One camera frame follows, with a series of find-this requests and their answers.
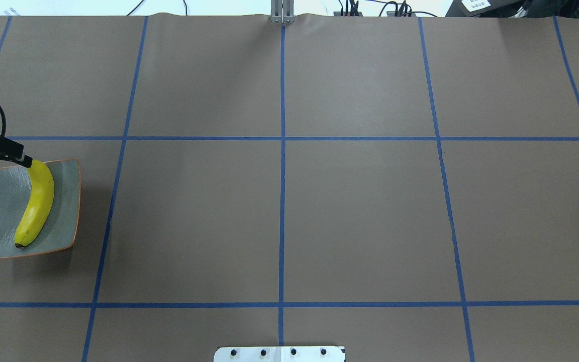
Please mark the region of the grey square plate orange rim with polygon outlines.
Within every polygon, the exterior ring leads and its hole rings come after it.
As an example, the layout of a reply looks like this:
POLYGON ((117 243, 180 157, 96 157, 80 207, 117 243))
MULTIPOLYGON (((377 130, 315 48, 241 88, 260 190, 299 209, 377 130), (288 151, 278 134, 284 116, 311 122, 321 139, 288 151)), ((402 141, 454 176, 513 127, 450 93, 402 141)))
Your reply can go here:
POLYGON ((22 166, 0 167, 0 259, 39 256, 74 245, 78 232, 81 172, 77 158, 46 162, 54 179, 53 206, 37 238, 17 248, 16 229, 31 195, 28 170, 22 166))

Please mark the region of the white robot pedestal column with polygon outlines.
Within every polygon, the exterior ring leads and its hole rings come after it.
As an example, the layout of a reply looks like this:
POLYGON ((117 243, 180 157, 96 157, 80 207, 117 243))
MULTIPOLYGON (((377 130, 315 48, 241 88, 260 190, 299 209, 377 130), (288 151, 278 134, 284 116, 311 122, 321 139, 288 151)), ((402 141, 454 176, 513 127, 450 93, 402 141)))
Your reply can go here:
POLYGON ((342 346, 232 346, 220 347, 214 361, 346 361, 342 346))

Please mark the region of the aluminium frame post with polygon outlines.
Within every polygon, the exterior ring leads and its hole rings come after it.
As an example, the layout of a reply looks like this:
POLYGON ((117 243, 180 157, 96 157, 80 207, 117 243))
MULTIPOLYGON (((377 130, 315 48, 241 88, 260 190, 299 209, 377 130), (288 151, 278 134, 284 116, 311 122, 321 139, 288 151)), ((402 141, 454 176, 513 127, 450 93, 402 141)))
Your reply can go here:
POLYGON ((294 0, 271 0, 270 22, 273 24, 292 24, 296 20, 294 0))

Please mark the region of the black box white label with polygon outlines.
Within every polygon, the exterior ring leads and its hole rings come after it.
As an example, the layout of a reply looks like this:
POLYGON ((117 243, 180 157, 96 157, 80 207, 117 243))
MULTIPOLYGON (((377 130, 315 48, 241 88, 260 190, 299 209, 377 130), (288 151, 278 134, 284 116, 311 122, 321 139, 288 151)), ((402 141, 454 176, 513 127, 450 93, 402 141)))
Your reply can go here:
POLYGON ((452 1, 444 15, 446 18, 507 18, 509 15, 496 15, 501 11, 519 11, 525 1, 452 1))

